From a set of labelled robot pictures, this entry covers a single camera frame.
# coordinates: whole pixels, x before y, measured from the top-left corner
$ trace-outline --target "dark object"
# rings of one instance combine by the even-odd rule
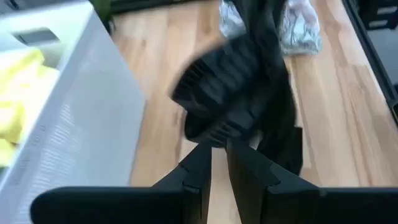
[[[19,6],[15,0],[4,0],[5,5],[7,5],[12,10],[18,10]]]
[[[21,43],[26,45],[34,45],[43,42],[58,42],[58,37],[48,28],[30,30],[28,32],[13,34]]]
[[[398,223],[397,188],[319,188],[241,141],[226,151],[242,224]]]
[[[199,0],[113,0],[111,2],[111,12],[112,14],[119,14],[192,1]]]
[[[294,129],[295,107],[274,22],[285,1],[234,3],[247,33],[196,59],[173,92],[188,112],[185,135],[224,147],[228,138],[247,141],[258,129],[268,136],[283,128],[279,137],[285,141]]]
[[[94,6],[95,12],[104,24],[106,31],[112,34],[111,23],[113,20],[111,15],[111,0],[90,0],[90,3]]]
[[[395,29],[398,0],[358,0],[359,16],[367,30]]]
[[[387,104],[389,105],[390,111],[395,122],[398,124],[397,118],[397,110],[396,104],[398,103],[398,95],[395,88],[392,86],[392,83],[388,77],[386,69],[384,68],[378,54],[376,53],[376,49],[374,48],[367,32],[364,24],[362,23],[358,13],[356,12],[356,8],[350,0],[342,0],[343,5],[346,8],[348,17],[350,18],[356,35],[362,45],[362,48],[368,58],[369,64],[372,67],[373,73],[376,76],[377,81],[379,82],[379,86],[383,92],[384,97],[386,98]]]
[[[278,130],[264,136],[257,151],[287,171],[300,175],[303,166],[303,130],[288,130],[288,133],[281,136],[278,135]]]
[[[206,224],[210,181],[211,147],[202,143],[152,187],[55,189],[30,214],[34,224]]]

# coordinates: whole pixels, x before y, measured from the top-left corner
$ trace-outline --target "white drawer unit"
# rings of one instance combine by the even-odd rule
[[[30,223],[31,202],[48,189],[129,185],[144,112],[138,83],[89,2],[0,17],[0,50],[26,47],[10,39],[37,29],[58,37],[36,47],[60,75],[0,177],[1,224]]]

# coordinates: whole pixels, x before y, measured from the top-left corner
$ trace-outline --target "wood grain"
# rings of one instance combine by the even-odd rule
[[[304,128],[302,177],[322,186],[396,186],[397,127],[341,0],[312,4],[322,51],[285,59]],[[124,14],[116,26],[113,39],[147,97],[131,184],[150,186],[195,147],[169,95],[185,65],[223,41],[218,1]],[[212,174],[208,223],[240,223],[223,150],[213,150]]]

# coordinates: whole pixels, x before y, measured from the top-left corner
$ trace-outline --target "yellow cloth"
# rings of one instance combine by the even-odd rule
[[[35,48],[0,53],[0,166],[10,160],[12,143],[27,137],[58,78],[43,61]]]
[[[6,167],[14,156],[14,146],[5,139],[0,139],[0,167]]]

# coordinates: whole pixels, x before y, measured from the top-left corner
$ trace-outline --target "black garment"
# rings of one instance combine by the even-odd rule
[[[229,138],[247,141],[261,130],[258,150],[275,162],[283,161],[286,169],[288,164],[296,167],[290,170],[298,174],[301,146],[288,147],[288,142],[298,142],[301,131],[294,127],[294,99],[274,22],[280,21],[285,1],[233,2],[246,34],[196,59],[173,92],[172,99],[188,112],[185,135],[224,147]],[[294,162],[293,154],[298,154]]]

